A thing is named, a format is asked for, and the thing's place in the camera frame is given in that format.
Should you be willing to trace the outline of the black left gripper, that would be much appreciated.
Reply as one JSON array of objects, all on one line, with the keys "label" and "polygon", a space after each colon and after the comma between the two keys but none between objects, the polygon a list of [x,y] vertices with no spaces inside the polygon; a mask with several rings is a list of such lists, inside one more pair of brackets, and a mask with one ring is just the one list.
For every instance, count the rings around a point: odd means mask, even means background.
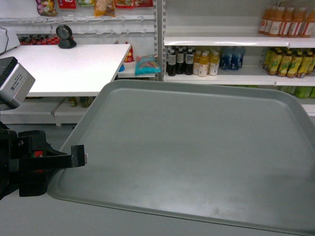
[{"label": "black left gripper", "polygon": [[[84,145],[71,146],[71,167],[87,164]],[[20,197],[41,196],[59,169],[68,167],[68,154],[54,150],[41,130],[16,133],[0,130],[0,195],[19,191]]]}]

